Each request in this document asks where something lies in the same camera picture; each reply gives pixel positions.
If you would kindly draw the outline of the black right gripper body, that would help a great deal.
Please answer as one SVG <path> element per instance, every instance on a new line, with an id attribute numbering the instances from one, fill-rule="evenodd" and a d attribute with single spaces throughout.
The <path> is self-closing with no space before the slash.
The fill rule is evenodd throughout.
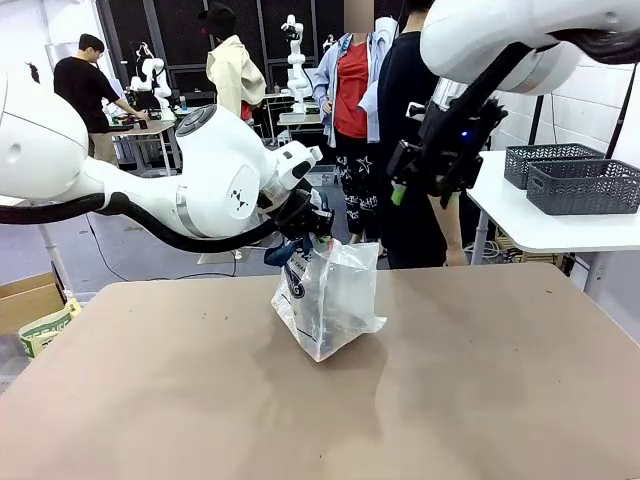
<path id="1" fill-rule="evenodd" d="M 415 173 L 408 186 L 417 184 L 431 196 L 440 196 L 443 189 L 462 192 L 474 187 L 483 159 L 482 143 L 470 133 L 461 133 L 445 141 L 444 147 L 415 145 Z"/>

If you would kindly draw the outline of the green printed paper bag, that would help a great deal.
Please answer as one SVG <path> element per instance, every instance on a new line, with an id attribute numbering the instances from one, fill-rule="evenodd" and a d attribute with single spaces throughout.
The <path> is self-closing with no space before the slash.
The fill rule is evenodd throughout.
<path id="1" fill-rule="evenodd" d="M 81 305 L 75 297 L 56 312 L 37 319 L 18 331 L 18 336 L 28 358 L 37 357 L 80 313 Z"/>

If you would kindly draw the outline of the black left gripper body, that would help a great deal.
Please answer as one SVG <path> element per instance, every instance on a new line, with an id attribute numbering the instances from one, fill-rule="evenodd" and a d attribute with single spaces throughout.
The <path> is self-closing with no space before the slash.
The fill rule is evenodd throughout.
<path id="1" fill-rule="evenodd" d="M 316 189 L 296 189 L 273 214 L 273 221 L 286 239 L 298 239 L 317 233 L 320 210 L 321 197 Z"/>

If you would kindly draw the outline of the white desk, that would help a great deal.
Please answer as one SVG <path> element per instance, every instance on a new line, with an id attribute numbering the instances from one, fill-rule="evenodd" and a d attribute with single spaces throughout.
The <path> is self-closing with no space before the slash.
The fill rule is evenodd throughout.
<path id="1" fill-rule="evenodd" d="M 0 206 L 2 207 L 15 207 L 23 202 L 23 199 L 7 197 L 0 195 Z M 37 224 L 40 236 L 45 244 L 47 254 L 53 263 L 53 270 L 58 275 L 62 289 L 65 291 L 73 292 L 74 288 L 66 268 L 63 264 L 62 257 L 57 244 L 53 241 L 50 232 L 45 224 Z"/>

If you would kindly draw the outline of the clear plastic shopping bag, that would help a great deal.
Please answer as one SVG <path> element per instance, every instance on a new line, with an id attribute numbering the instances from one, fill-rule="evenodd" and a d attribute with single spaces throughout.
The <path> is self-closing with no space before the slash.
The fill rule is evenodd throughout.
<path id="1" fill-rule="evenodd" d="M 375 313 L 376 243 L 304 237 L 267 249 L 264 260 L 281 269 L 271 304 L 315 362 L 386 324 Z"/>

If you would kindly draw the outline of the person in black shirt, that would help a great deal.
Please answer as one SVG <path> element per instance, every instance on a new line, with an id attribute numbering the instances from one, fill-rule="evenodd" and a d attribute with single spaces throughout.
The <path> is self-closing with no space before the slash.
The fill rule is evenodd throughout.
<path id="1" fill-rule="evenodd" d="M 378 81 L 379 190 L 378 220 L 382 246 L 392 269 L 445 266 L 447 245 L 427 193 L 411 187 L 400 206 L 391 202 L 392 185 L 386 170 L 400 140 L 419 141 L 420 124 L 406 116 L 409 104 L 427 103 L 438 77 L 423 63 L 420 32 L 434 0 L 406 0 L 404 30 L 387 53 Z"/>

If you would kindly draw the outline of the tall white background robot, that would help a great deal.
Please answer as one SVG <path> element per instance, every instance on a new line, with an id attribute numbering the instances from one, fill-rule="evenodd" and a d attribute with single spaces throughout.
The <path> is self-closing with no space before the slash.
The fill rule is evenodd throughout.
<path id="1" fill-rule="evenodd" d="M 304 70 L 306 57 L 301 51 L 304 26 L 296 21 L 296 17 L 293 14 L 289 14 L 286 21 L 281 25 L 281 30 L 290 46 L 290 54 L 287 57 L 287 62 L 290 65 L 287 88 L 294 98 L 293 112 L 304 115 L 307 112 L 305 92 L 311 87 L 311 81 Z"/>

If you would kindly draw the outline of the white side table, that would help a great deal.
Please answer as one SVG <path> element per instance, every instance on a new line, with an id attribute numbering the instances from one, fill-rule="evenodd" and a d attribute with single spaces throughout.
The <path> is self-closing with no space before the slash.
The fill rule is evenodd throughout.
<path id="1" fill-rule="evenodd" d="M 640 213 L 635 215 L 550 216 L 503 177 L 506 153 L 483 151 L 480 173 L 468 197 L 480 209 L 471 263 L 482 263 L 493 222 L 525 253 L 592 253 L 584 292 L 596 299 L 612 255 L 640 251 Z"/>

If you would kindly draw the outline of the person in red shirt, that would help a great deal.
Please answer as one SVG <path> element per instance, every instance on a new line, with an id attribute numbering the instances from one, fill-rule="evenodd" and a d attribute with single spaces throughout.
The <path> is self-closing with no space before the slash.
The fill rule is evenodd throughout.
<path id="1" fill-rule="evenodd" d="M 313 77 L 328 145 L 335 150 L 353 243 L 380 242 L 374 147 L 379 143 L 377 86 L 390 42 L 375 29 L 374 0 L 344 0 L 345 33 Z"/>

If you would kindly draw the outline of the man in black t-shirt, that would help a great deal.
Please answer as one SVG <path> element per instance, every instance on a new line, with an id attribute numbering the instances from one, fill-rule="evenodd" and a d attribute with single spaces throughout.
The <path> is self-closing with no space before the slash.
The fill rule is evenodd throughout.
<path id="1" fill-rule="evenodd" d="M 130 115 L 144 121 L 146 113 L 133 109 L 112 88 L 97 66 L 105 51 L 104 43 L 90 34 L 79 38 L 74 56 L 61 59 L 54 68 L 54 92 L 67 101 L 80 115 L 89 135 L 89 155 L 119 167 L 110 134 L 110 126 L 103 111 L 103 100 L 117 105 Z"/>

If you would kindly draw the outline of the brown cardboard box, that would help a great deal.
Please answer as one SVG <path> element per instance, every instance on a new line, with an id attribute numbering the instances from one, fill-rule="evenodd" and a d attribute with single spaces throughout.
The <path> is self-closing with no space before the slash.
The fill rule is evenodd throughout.
<path id="1" fill-rule="evenodd" d="M 0 285 L 0 336 L 61 310 L 65 305 L 51 272 Z"/>

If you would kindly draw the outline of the dark grey plastic basket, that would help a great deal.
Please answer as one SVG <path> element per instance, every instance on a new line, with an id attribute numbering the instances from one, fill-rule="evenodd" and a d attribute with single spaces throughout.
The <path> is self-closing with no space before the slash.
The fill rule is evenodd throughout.
<path id="1" fill-rule="evenodd" d="M 603 159 L 604 153 L 579 143 L 508 146 L 504 178 L 519 190 L 525 190 L 531 162 Z"/>
<path id="2" fill-rule="evenodd" d="M 611 159 L 531 162 L 527 200 L 551 216 L 640 210 L 640 169 Z"/>

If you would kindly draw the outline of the small white background robot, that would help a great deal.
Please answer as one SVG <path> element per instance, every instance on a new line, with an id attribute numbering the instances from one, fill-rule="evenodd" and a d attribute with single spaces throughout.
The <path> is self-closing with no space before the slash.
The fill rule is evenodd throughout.
<path id="1" fill-rule="evenodd" d="M 152 92 L 161 110 L 169 110 L 172 90 L 168 85 L 165 63 L 157 57 L 140 58 L 136 63 L 136 75 L 130 89 L 135 92 Z"/>

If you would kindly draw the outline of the person's left forearm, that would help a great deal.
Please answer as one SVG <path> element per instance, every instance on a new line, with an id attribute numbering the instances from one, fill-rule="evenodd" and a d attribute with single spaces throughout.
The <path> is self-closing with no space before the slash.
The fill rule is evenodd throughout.
<path id="1" fill-rule="evenodd" d="M 458 248 L 464 250 L 460 225 L 459 196 L 455 200 L 451 201 L 447 209 L 442 209 L 440 207 L 439 200 L 440 197 L 429 197 L 436 220 L 445 239 L 447 249 Z"/>

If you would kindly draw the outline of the mannequin with beige jacket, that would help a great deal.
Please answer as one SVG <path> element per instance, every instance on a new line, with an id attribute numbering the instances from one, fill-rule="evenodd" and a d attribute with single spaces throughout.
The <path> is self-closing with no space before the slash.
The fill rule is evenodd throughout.
<path id="1" fill-rule="evenodd" d="M 266 95 L 266 81 L 237 35 L 208 53 L 206 74 L 215 86 L 217 104 L 248 121 Z"/>

